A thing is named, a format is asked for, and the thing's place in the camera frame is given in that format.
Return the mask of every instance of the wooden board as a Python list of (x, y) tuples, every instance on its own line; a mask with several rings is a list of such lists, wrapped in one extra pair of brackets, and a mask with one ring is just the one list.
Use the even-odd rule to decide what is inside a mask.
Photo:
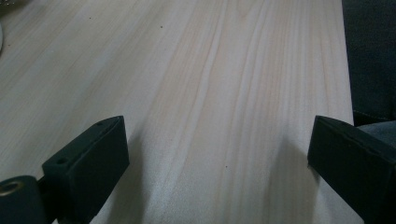
[(1, 15), (0, 178), (123, 115), (131, 166), (92, 223), (362, 223), (307, 168), (352, 122), (340, 0), (35, 0)]

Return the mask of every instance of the plywood panel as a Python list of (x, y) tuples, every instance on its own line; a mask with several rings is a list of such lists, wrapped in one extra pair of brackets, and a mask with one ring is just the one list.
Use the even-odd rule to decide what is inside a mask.
[(339, 0), (35, 0), (4, 10), (0, 178), (123, 115), (131, 166), (92, 223), (362, 223), (306, 153), (352, 122)]

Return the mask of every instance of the dark gray fabric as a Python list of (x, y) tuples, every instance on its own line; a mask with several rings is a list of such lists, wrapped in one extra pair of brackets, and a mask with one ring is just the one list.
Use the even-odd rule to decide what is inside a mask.
[(396, 148), (396, 121), (363, 125), (359, 129)]
[(343, 0), (355, 125), (396, 119), (396, 0)]

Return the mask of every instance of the screw hole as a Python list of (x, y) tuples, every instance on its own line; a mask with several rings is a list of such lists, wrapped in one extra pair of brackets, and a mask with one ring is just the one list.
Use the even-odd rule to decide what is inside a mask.
[(62, 165), (67, 163), (67, 158), (61, 158), (59, 160), (56, 161), (56, 164)]
[(0, 186), (0, 197), (7, 196), (8, 194), (15, 192), (22, 187), (23, 183), (21, 181), (12, 181), (3, 186)]

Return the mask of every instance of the clamp jaw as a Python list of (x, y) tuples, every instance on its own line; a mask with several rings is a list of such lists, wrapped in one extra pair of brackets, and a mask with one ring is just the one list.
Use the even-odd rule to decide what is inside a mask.
[(123, 116), (104, 119), (42, 165), (0, 183), (0, 223), (90, 223), (129, 165)]
[(396, 148), (341, 120), (317, 116), (308, 164), (365, 223), (396, 223)]

